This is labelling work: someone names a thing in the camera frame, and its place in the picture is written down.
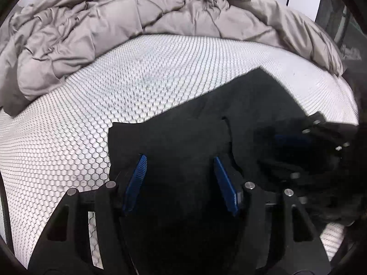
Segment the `grey crumpled duvet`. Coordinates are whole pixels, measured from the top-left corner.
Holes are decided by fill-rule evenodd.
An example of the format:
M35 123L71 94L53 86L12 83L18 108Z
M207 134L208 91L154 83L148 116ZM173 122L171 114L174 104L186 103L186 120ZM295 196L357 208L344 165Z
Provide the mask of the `grey crumpled duvet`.
M106 52L161 33L257 42L345 70L327 33L275 0L35 0L1 26L1 108L16 116Z

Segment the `dark open wardrobe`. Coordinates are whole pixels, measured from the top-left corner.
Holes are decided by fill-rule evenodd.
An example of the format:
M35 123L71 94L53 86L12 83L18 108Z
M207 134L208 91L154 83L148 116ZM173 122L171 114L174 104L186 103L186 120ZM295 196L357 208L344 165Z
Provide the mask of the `dark open wardrobe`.
M316 23L334 40L353 73L366 73L366 34L342 0L320 0Z

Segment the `black pants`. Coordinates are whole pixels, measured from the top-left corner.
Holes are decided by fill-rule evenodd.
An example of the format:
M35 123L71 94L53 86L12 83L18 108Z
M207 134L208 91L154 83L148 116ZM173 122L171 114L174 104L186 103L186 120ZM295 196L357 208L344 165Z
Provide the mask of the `black pants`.
M243 178L265 191L259 160L274 160L328 178L335 153L272 151L276 122L305 117L290 94L263 70L148 121L115 123L108 132L110 177L147 157L147 172L128 216L128 245L140 274L232 274L235 219L213 171L229 157Z

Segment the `white honeycomb mattress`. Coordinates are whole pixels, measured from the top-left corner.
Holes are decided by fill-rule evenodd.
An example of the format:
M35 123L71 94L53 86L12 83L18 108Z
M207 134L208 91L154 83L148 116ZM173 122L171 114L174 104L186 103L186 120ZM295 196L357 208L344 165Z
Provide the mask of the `white honeycomb mattress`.
M14 254L27 266L69 187L108 178L108 129L136 123L262 68L306 114L357 124L349 85L279 48L210 37L140 36L69 76L17 117L1 114L1 174Z

